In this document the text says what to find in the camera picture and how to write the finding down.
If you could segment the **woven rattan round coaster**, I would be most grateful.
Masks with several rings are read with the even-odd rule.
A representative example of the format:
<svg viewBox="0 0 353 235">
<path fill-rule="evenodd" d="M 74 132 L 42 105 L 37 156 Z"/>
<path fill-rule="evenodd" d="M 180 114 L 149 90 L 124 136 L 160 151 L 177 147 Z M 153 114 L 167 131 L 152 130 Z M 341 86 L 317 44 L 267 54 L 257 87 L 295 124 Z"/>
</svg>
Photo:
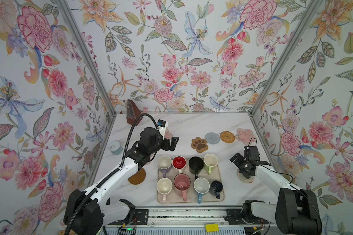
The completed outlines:
<svg viewBox="0 0 353 235">
<path fill-rule="evenodd" d="M 233 143 L 236 138 L 235 138 L 235 135 L 229 131 L 223 131 L 220 133 L 220 139 L 225 142 L 225 143 Z"/>
</svg>

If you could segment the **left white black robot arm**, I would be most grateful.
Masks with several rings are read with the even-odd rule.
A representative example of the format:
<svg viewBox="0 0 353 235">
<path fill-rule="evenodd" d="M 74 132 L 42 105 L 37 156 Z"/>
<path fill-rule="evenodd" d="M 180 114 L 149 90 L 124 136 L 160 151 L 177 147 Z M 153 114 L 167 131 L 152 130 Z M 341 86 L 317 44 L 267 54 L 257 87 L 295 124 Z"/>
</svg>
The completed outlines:
<svg viewBox="0 0 353 235">
<path fill-rule="evenodd" d="M 145 128 L 140 140 L 126 151 L 124 159 L 99 182 L 84 191 L 73 191 L 68 199 L 63 222 L 65 234 L 95 235 L 113 222 L 126 224 L 135 218 L 135 206 L 126 199 L 109 202 L 111 196 L 128 178 L 136 174 L 159 150 L 174 151 L 178 137 L 166 139 L 152 127 Z"/>
</svg>

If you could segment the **pink flower coaster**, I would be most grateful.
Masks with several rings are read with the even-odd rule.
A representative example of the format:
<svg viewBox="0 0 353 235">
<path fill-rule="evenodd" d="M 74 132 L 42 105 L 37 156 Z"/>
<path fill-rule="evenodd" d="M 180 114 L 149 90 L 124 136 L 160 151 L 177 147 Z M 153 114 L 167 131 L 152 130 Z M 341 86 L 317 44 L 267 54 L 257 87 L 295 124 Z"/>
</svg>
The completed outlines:
<svg viewBox="0 0 353 235">
<path fill-rule="evenodd" d="M 150 159 L 149 159 L 149 161 L 146 163 L 146 165 L 149 165 L 149 164 L 152 162 L 152 160 L 154 159 L 155 155 L 156 155 L 156 153 L 154 153 L 154 154 L 150 157 Z"/>
<path fill-rule="evenodd" d="M 168 129 L 166 129 L 164 138 L 170 140 L 172 137 L 173 137 L 173 134 Z"/>
<path fill-rule="evenodd" d="M 235 138 L 242 142 L 245 146 L 249 146 L 252 143 L 256 144 L 257 142 L 257 139 L 251 129 L 238 128 L 236 130 Z"/>
</svg>

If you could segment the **red mug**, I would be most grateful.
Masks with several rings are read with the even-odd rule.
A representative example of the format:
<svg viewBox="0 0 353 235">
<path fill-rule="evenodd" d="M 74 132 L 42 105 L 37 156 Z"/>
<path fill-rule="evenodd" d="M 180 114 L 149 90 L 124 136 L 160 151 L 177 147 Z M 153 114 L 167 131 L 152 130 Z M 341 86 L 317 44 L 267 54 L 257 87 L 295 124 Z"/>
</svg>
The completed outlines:
<svg viewBox="0 0 353 235">
<path fill-rule="evenodd" d="M 182 156 L 176 156 L 172 160 L 172 166 L 178 173 L 183 173 L 183 170 L 185 169 L 186 165 L 187 165 L 187 161 Z"/>
</svg>

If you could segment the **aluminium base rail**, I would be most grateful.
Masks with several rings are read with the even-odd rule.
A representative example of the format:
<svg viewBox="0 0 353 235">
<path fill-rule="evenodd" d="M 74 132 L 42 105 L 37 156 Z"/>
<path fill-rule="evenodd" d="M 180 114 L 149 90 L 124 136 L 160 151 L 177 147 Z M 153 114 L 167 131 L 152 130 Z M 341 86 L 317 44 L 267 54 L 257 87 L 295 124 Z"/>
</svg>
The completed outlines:
<svg viewBox="0 0 353 235">
<path fill-rule="evenodd" d="M 101 235 L 280 235 L 277 226 L 264 219 L 245 222 L 241 207 L 138 207 L 135 219 L 123 226 L 113 222 Z"/>
</svg>

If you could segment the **small dark navy mug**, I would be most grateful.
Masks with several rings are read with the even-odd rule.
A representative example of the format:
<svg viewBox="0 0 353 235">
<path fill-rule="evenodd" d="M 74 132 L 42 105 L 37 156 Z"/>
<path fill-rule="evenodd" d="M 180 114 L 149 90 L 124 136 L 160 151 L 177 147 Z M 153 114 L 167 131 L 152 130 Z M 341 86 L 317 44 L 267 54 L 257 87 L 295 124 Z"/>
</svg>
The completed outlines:
<svg viewBox="0 0 353 235">
<path fill-rule="evenodd" d="M 221 192 L 223 191 L 223 184 L 220 181 L 214 180 L 210 184 L 210 193 L 215 196 L 217 200 L 221 199 Z"/>
</svg>

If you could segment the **black mug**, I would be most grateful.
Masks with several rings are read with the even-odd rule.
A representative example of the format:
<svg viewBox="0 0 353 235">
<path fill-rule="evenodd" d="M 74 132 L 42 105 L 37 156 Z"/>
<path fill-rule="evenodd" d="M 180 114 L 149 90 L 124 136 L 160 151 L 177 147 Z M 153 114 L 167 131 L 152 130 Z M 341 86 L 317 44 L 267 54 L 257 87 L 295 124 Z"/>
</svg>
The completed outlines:
<svg viewBox="0 0 353 235">
<path fill-rule="evenodd" d="M 189 171 L 194 175 L 195 179 L 199 178 L 199 174 L 204 168 L 204 161 L 202 158 L 194 156 L 188 161 Z"/>
</svg>

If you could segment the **pink flower coaster back left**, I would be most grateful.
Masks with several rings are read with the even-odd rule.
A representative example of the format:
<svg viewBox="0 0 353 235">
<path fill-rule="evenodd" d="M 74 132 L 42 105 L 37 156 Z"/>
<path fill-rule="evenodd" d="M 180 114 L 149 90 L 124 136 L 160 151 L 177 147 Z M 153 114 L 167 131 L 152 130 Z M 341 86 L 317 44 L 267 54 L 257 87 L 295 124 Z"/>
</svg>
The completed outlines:
<svg viewBox="0 0 353 235">
<path fill-rule="evenodd" d="M 173 134 L 168 129 L 166 129 L 164 138 L 170 140 L 172 137 L 173 137 Z"/>
</svg>

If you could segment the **blue mug white inside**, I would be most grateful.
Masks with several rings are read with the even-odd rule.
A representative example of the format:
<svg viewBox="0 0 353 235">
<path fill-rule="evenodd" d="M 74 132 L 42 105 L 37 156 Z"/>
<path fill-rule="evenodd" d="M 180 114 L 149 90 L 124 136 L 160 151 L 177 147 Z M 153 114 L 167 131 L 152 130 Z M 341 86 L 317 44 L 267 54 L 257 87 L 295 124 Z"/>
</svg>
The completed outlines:
<svg viewBox="0 0 353 235">
<path fill-rule="evenodd" d="M 210 190 L 210 183 L 206 178 L 199 177 L 194 181 L 193 186 L 198 197 L 197 202 L 198 204 L 201 204 L 202 197 Z"/>
</svg>

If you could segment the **purple mug white inside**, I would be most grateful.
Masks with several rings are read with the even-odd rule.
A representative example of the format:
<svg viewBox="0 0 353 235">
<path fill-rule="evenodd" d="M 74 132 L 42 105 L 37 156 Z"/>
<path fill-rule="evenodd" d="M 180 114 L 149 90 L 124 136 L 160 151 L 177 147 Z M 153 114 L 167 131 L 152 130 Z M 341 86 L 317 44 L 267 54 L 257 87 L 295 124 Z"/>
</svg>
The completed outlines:
<svg viewBox="0 0 353 235">
<path fill-rule="evenodd" d="M 162 177 L 166 178 L 172 168 L 172 159 L 167 155 L 160 156 L 157 160 L 157 167 Z"/>
</svg>

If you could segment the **brown paw print coaster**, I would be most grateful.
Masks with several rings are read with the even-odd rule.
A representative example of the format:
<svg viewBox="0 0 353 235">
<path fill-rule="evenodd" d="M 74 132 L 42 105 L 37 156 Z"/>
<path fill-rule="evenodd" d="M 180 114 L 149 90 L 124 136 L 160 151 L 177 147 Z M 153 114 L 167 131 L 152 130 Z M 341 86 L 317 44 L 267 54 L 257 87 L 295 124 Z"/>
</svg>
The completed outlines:
<svg viewBox="0 0 353 235">
<path fill-rule="evenodd" d="M 203 153 L 208 150 L 206 139 L 202 139 L 200 137 L 192 139 L 191 147 L 198 153 Z"/>
</svg>

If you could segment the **pink flower coaster front left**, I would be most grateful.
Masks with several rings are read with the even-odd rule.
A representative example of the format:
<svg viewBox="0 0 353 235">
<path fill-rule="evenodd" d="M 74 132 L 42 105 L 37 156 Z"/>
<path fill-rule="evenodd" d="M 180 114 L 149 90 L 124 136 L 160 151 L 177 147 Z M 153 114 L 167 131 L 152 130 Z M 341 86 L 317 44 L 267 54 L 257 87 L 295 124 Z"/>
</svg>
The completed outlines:
<svg viewBox="0 0 353 235">
<path fill-rule="evenodd" d="M 154 154 L 150 157 L 150 159 L 149 159 L 149 161 L 146 163 L 146 165 L 149 165 L 149 164 L 152 162 L 152 160 L 154 159 L 155 155 L 156 155 L 156 153 L 154 153 Z"/>
</svg>

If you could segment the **white multicolour zigzag coaster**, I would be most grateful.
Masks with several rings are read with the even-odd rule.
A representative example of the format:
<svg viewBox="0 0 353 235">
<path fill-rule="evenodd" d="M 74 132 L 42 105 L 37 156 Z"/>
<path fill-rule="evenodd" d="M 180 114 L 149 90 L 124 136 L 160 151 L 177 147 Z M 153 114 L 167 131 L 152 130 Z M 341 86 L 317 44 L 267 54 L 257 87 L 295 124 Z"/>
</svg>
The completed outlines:
<svg viewBox="0 0 353 235">
<path fill-rule="evenodd" d="M 251 173 L 241 170 L 238 170 L 237 178 L 244 184 L 251 184 L 255 180 Z"/>
</svg>

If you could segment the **grey-blue woven round coaster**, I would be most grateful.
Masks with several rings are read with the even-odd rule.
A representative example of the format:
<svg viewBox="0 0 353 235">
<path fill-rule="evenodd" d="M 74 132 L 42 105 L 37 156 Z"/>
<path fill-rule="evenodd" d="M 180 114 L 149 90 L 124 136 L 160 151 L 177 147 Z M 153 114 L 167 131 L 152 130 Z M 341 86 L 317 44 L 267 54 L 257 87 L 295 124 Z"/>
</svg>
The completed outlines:
<svg viewBox="0 0 353 235">
<path fill-rule="evenodd" d="M 210 145 L 216 145 L 220 142 L 220 136 L 217 133 L 209 132 L 205 135 L 205 140 Z"/>
</svg>

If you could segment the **brown wooden metronome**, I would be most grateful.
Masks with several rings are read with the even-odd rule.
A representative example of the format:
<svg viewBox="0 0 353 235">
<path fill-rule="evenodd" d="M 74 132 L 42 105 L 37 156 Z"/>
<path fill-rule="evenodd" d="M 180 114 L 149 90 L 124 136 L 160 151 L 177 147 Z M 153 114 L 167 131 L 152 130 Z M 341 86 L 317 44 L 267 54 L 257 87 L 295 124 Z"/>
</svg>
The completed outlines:
<svg viewBox="0 0 353 235">
<path fill-rule="evenodd" d="M 136 106 L 133 100 L 126 101 L 126 121 L 128 124 L 133 125 L 136 118 L 141 115 L 141 111 Z"/>
</svg>

